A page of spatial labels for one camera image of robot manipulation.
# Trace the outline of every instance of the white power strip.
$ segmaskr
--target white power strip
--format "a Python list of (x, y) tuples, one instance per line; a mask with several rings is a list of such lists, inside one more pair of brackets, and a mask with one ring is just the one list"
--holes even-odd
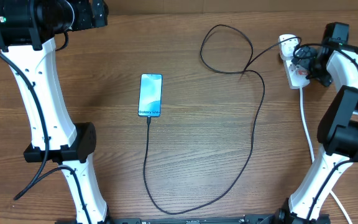
[[(283, 41), (295, 37), (292, 34), (283, 34), (278, 38), (278, 41)], [(306, 79), (308, 71), (300, 65), (292, 63), (293, 51), (299, 44), (298, 39), (291, 39), (278, 45), (280, 47), (280, 56), (283, 59), (285, 73), (287, 74), (288, 84), (293, 90), (309, 85), (310, 81)]]

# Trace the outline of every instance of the wooden table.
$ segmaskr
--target wooden table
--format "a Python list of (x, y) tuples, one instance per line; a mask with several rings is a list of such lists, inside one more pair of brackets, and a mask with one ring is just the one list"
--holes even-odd
[[(255, 53), (292, 33), (304, 43), (321, 42), (324, 27), (351, 25), (350, 44), (358, 46), (358, 11), (253, 12), (110, 16), (102, 29), (69, 33), (57, 66), (68, 112), (74, 122), (92, 121), (98, 133), (94, 168), (99, 188), (114, 218), (232, 217), (272, 213), (300, 185), (310, 155), (299, 112), (299, 92), (288, 87), (278, 49), (250, 68), (266, 83), (257, 120), (252, 158), (234, 188), (220, 201), (195, 212), (170, 216), (148, 198), (142, 180), (146, 120), (137, 116), (142, 73), (162, 73), (163, 106), (153, 119), (147, 179), (157, 203), (180, 211), (221, 195), (250, 152), (250, 132), (262, 95), (250, 73), (221, 75), (200, 61), (201, 41), (215, 24), (244, 31)], [(63, 37), (57, 37), (57, 45)], [(205, 59), (221, 70), (241, 70), (249, 57), (246, 41), (219, 29), (205, 47)], [(318, 123), (335, 96), (334, 87), (312, 82), (305, 88), (305, 111), (315, 153)], [(53, 223), (74, 219), (75, 208), (63, 176), (52, 174), (22, 199), (40, 164), (22, 153), (30, 143), (24, 105), (8, 66), (0, 60), (0, 223)], [(49, 162), (45, 170), (56, 167)], [(339, 180), (334, 192), (358, 223), (358, 164)], [(333, 223), (345, 219), (331, 196), (322, 213)]]

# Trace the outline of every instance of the robotic arm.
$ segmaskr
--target robotic arm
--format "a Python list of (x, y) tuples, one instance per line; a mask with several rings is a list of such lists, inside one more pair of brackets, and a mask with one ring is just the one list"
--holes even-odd
[[(323, 85), (333, 80), (337, 95), (318, 127), (318, 156), (299, 188), (275, 214), (275, 223), (325, 223), (318, 219), (319, 211), (337, 180), (353, 162), (339, 166), (328, 179), (329, 173), (336, 164), (358, 160), (358, 122), (351, 120), (353, 114), (358, 115), (358, 70), (340, 53), (358, 64), (358, 48), (347, 45), (348, 33), (346, 24), (328, 24), (317, 57), (292, 60), (308, 68), (311, 71), (308, 77), (318, 77)], [(305, 51), (300, 49), (296, 54), (301, 56)]]
[[(92, 7), (88, 0), (0, 1), (2, 54), (24, 72), (39, 99), (49, 135), (47, 159), (76, 173), (78, 183), (69, 170), (62, 170), (76, 206), (75, 223), (82, 224), (109, 223), (110, 217), (93, 168), (96, 131), (92, 123), (73, 124), (68, 115), (57, 76), (54, 36), (68, 30), (106, 26), (107, 15), (107, 5), (102, 0), (93, 0)], [(24, 157), (27, 162), (41, 162), (46, 148), (40, 116), (27, 85), (11, 69), (32, 131)], [(78, 188), (85, 205), (81, 204)]]

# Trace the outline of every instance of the black cable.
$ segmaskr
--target black cable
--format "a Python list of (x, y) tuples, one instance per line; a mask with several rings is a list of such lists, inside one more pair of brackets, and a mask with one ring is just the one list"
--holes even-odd
[[(215, 68), (209, 66), (209, 65), (205, 62), (204, 57), (203, 57), (204, 45), (205, 45), (205, 43), (206, 43), (207, 40), (208, 40), (209, 34), (212, 32), (212, 30), (214, 30), (214, 29), (217, 28), (217, 27), (227, 27), (227, 28), (233, 29), (233, 30), (237, 31), (238, 33), (240, 33), (240, 34), (243, 36), (243, 38), (245, 38), (246, 41), (248, 42), (248, 44), (249, 44), (249, 46), (250, 46), (250, 48), (251, 48), (251, 55), (250, 55), (250, 57), (249, 57), (249, 59), (248, 59), (247, 65), (246, 65), (246, 67), (243, 69), (243, 71), (236, 71), (236, 72), (220, 71), (220, 70), (217, 70), (217, 69), (215, 69)], [(266, 51), (268, 51), (268, 50), (274, 48), (275, 46), (277, 46), (277, 45), (279, 45), (279, 44), (281, 44), (281, 43), (283, 43), (283, 42), (286, 42), (286, 41), (292, 40), (292, 39), (299, 39), (300, 41), (299, 41), (299, 44), (298, 44), (298, 45), (300, 45), (300, 43), (302, 42), (302, 38), (301, 38), (301, 37), (291, 37), (291, 38), (285, 39), (285, 40), (283, 40), (283, 41), (277, 42), (276, 44), (273, 44), (272, 46), (268, 47), (266, 50), (264, 50), (264, 51), (262, 51), (260, 54), (258, 54), (255, 58), (252, 58), (252, 56), (254, 55), (254, 46), (252, 45), (252, 42), (250, 41), (250, 39), (245, 35), (245, 33), (239, 31), (238, 29), (236, 29), (236, 28), (234, 28), (234, 27), (231, 27), (231, 26), (228, 26), (228, 25), (224, 25), (224, 24), (218, 24), (218, 25), (212, 27), (212, 29), (210, 29), (210, 30), (208, 31), (208, 33), (206, 34), (206, 36), (205, 36), (205, 38), (204, 38), (204, 40), (203, 40), (203, 43), (201, 44), (201, 48), (200, 48), (200, 58), (201, 58), (201, 61), (205, 64), (205, 66), (207, 66), (210, 70), (212, 70), (212, 71), (214, 71), (214, 72), (216, 72), (216, 73), (222, 73), (222, 74), (243, 74), (244, 72), (246, 72), (248, 66), (251, 65), (252, 62), (255, 61), (255, 59), (259, 58), (262, 54), (266, 53)]]
[[(349, 59), (353, 64), (354, 66), (356, 67), (357, 71), (358, 71), (358, 63), (356, 62), (356, 60), (352, 57), (350, 57), (348, 54), (346, 54), (345, 52), (343, 52), (342, 50), (340, 49), (337, 49), (335, 47), (332, 47), (330, 45), (325, 45), (325, 44), (303, 44), (303, 45), (298, 45), (295, 47), (295, 50), (293, 51), (293, 56), (297, 59), (308, 59), (310, 57), (298, 57), (295, 55), (295, 52), (302, 48), (302, 47), (306, 47), (306, 46), (319, 46), (319, 47), (326, 47), (330, 50), (335, 50), (337, 52), (339, 52), (341, 55), (345, 56), (345, 58)], [(347, 164), (347, 163), (350, 163), (350, 162), (357, 162), (358, 163), (358, 159), (357, 160), (353, 160), (353, 159), (349, 159), (348, 161), (343, 161), (343, 162), (340, 162), (338, 164), (336, 164), (334, 166), (334, 168), (330, 171), (329, 175), (327, 176), (327, 178), (325, 179), (325, 181), (323, 182), (322, 186), (320, 187), (320, 189), (318, 190), (318, 193), (317, 195), (313, 198), (313, 202), (311, 204), (311, 207), (309, 209), (309, 212), (308, 212), (308, 216), (307, 216), (307, 220), (310, 219), (311, 217), (311, 214), (313, 212), (313, 209), (314, 209), (314, 206), (317, 204), (317, 201), (321, 195), (321, 193), (323, 192), (325, 186), (327, 185), (327, 183), (329, 182), (330, 178), (333, 176), (333, 174), (335, 173), (336, 170), (338, 170), (338, 168), (343, 165), (343, 164)]]
[[(246, 41), (248, 41), (249, 45), (250, 45), (250, 48), (251, 48), (251, 55), (250, 55), (250, 58), (247, 62), (247, 65), (245, 67), (245, 69), (243, 69), (243, 71), (238, 71), (238, 72), (225, 72), (225, 71), (220, 71), (220, 70), (216, 70), (215, 68), (209, 66), (205, 61), (204, 61), (204, 58), (203, 58), (203, 47), (207, 41), (207, 38), (209, 36), (209, 34), (211, 33), (211, 31), (219, 26), (223, 26), (223, 27), (228, 27), (230, 29), (233, 29), (235, 31), (237, 31), (238, 33), (240, 33), (245, 39)], [(256, 75), (258, 75), (258, 77), (260, 78), (260, 81), (262, 81), (262, 86), (263, 86), (263, 93), (262, 93), (262, 98), (260, 99), (260, 103), (259, 103), (259, 107), (258, 107), (258, 110), (255, 114), (255, 118), (254, 118), (254, 124), (253, 124), (253, 127), (252, 127), (252, 133), (251, 133), (251, 146), (250, 146), (250, 153), (248, 155), (248, 158), (246, 160), (246, 163), (244, 164), (244, 166), (242, 167), (239, 175), (236, 177), (236, 179), (233, 181), (233, 183), (230, 185), (230, 187), (222, 194), (220, 195), (219, 197), (217, 197), (216, 199), (208, 202), (208, 203), (205, 203), (203, 205), (200, 205), (198, 207), (195, 207), (195, 208), (191, 208), (191, 209), (188, 209), (188, 210), (184, 210), (182, 212), (168, 212), (168, 211), (165, 211), (164, 209), (160, 208), (157, 203), (155, 203), (153, 197), (151, 196), (150, 194), (150, 191), (149, 191), (149, 188), (147, 186), (147, 182), (146, 182), (146, 174), (145, 174), (145, 170), (146, 170), (146, 163), (147, 163), (147, 153), (149, 151), (149, 132), (150, 132), (150, 122), (151, 122), (151, 117), (148, 117), (147, 118), (147, 140), (146, 140), (146, 153), (145, 153), (145, 157), (144, 157), (144, 163), (143, 163), (143, 181), (144, 181), (144, 185), (145, 185), (145, 188), (146, 188), (146, 191), (147, 191), (147, 194), (149, 195), (152, 203), (154, 204), (154, 206), (160, 210), (161, 212), (163, 213), (166, 213), (168, 215), (179, 215), (179, 214), (184, 214), (184, 213), (187, 213), (187, 212), (190, 212), (190, 211), (194, 211), (194, 210), (197, 210), (199, 208), (203, 208), (205, 206), (208, 206), (208, 205), (211, 205), (212, 203), (214, 202), (217, 202), (218, 200), (220, 200), (221, 198), (223, 198), (227, 193), (229, 193), (229, 191), (234, 187), (234, 185), (236, 184), (236, 182), (238, 181), (238, 179), (240, 178), (241, 174), (243, 173), (243, 171), (245, 170), (245, 168), (247, 167), (247, 164), (251, 158), (251, 155), (252, 155), (252, 151), (254, 149), (254, 135), (255, 135), (255, 127), (256, 127), (256, 121), (257, 121), (257, 118), (258, 118), (258, 114), (259, 114), (259, 111), (260, 111), (260, 108), (262, 107), (262, 103), (264, 101), (264, 97), (265, 97), (265, 82), (264, 82), (264, 79), (262, 78), (262, 76), (256, 72), (255, 70), (248, 70), (248, 66), (255, 61), (255, 59), (257, 59), (258, 57), (260, 57), (263, 53), (265, 53), (266, 51), (270, 50), (271, 48), (277, 46), (278, 44), (281, 44), (282, 42), (285, 42), (285, 41), (288, 41), (290, 39), (300, 39), (300, 37), (292, 37), (292, 38), (289, 38), (289, 39), (286, 39), (286, 40), (283, 40), (283, 41), (280, 41), (272, 46), (270, 46), (269, 48), (267, 48), (266, 50), (264, 50), (262, 53), (258, 54), (255, 58), (252, 58), (253, 54), (254, 54), (254, 47), (252, 46), (252, 42), (250, 41), (250, 39), (241, 31), (239, 31), (238, 29), (234, 28), (234, 27), (231, 27), (231, 26), (227, 26), (227, 25), (216, 25), (214, 26), (211, 30), (209, 30), (209, 32), (206, 34), (205, 38), (204, 38), (204, 41), (203, 43), (201, 44), (201, 48), (200, 48), (200, 57), (201, 57), (201, 60), (203, 61), (203, 63), (209, 68), (211, 69), (212, 71), (214, 72), (217, 72), (217, 73), (223, 73), (223, 74), (244, 74), (245, 72), (253, 72), (255, 73)]]
[(67, 31), (63, 32), (63, 34), (65, 35), (65, 43), (60, 48), (56, 49), (56, 51), (63, 50), (68, 45), (68, 33), (67, 33)]
[(29, 79), (24, 75), (24, 73), (22, 72), (22, 70), (20, 70), (12, 61), (10, 61), (7, 57), (5, 57), (5, 55), (0, 53), (0, 58), (2, 60), (4, 60), (9, 66), (11, 66), (15, 71), (16, 71), (16, 75), (20, 76), (24, 83), (27, 85), (31, 96), (34, 99), (34, 103), (35, 106), (37, 107), (37, 111), (40, 117), (40, 121), (41, 121), (41, 126), (42, 126), (42, 131), (44, 133), (44, 142), (45, 142), (45, 156), (44, 159), (42, 160), (41, 166), (38, 169), (37, 173), (35, 174), (35, 176), (33, 177), (33, 179), (30, 181), (30, 183), (21, 191), (19, 192), (14, 198), (13, 200), (17, 200), (19, 198), (21, 198), (33, 185), (34, 182), (37, 180), (37, 178), (39, 177), (39, 175), (41, 174), (42, 170), (45, 167), (45, 164), (48, 161), (48, 153), (49, 153), (49, 136), (48, 136), (48, 132), (47, 132), (47, 125), (45, 124), (45, 118), (44, 118), (44, 114), (42, 113), (42, 108), (40, 105), (40, 102), (38, 100), (37, 95), (35, 94), (34, 91), (34, 87), (31, 84), (31, 82), (29, 81)]
[(19, 198), (21, 198), (36, 183), (40, 182), (43, 178), (45, 178), (49, 174), (51, 174), (53, 172), (56, 172), (58, 170), (66, 169), (66, 170), (70, 171), (70, 174), (73, 175), (73, 177), (75, 179), (75, 183), (76, 183), (76, 186), (77, 186), (77, 189), (78, 189), (78, 195), (80, 196), (80, 201), (81, 201), (81, 204), (82, 204), (82, 209), (85, 211), (86, 218), (88, 220), (88, 223), (90, 224), (91, 223), (91, 218), (90, 218), (90, 215), (89, 215), (89, 213), (88, 213), (88, 211), (86, 209), (86, 204), (85, 204), (83, 196), (82, 196), (80, 183), (79, 183), (78, 178), (77, 178), (77, 176), (75, 174), (75, 171), (73, 169), (71, 169), (69, 167), (57, 167), (57, 168), (54, 168), (54, 169), (46, 172), (44, 175), (39, 177), (41, 172), (42, 172), (42, 170), (45, 167), (45, 164), (48, 161), (48, 153), (49, 153), (49, 136), (48, 136), (48, 132), (47, 132), (47, 125), (45, 123), (45, 117), (44, 117), (44, 114), (42, 113), (42, 108), (41, 108), (39, 99), (37, 97), (37, 94), (34, 91), (34, 87), (31, 84), (31, 82), (29, 81), (29, 79), (24, 75), (23, 71), (21, 69), (19, 69), (19, 67), (17, 67), (15, 65), (15, 63), (13, 63), (11, 60), (9, 60), (7, 57), (5, 57), (5, 55), (3, 55), (1, 53), (0, 53), (0, 58), (3, 61), (5, 61), (10, 67), (12, 67), (16, 71), (16, 75), (20, 76), (23, 79), (24, 83), (27, 85), (27, 87), (28, 87), (28, 89), (29, 89), (29, 91), (31, 93), (31, 96), (34, 99), (35, 106), (37, 107), (37, 111), (38, 111), (40, 121), (41, 121), (42, 132), (44, 133), (44, 142), (45, 142), (45, 154), (44, 154), (44, 159), (42, 160), (40, 168), (38, 169), (38, 171), (35, 174), (35, 176), (33, 177), (33, 179), (30, 181), (30, 183), (21, 192), (19, 192), (13, 198), (13, 200), (18, 200)]

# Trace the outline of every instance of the blue phone wallpaper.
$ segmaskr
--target blue phone wallpaper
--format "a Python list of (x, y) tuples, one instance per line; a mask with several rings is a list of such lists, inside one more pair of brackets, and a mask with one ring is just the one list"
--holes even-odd
[(140, 81), (139, 116), (160, 116), (162, 75), (143, 74)]

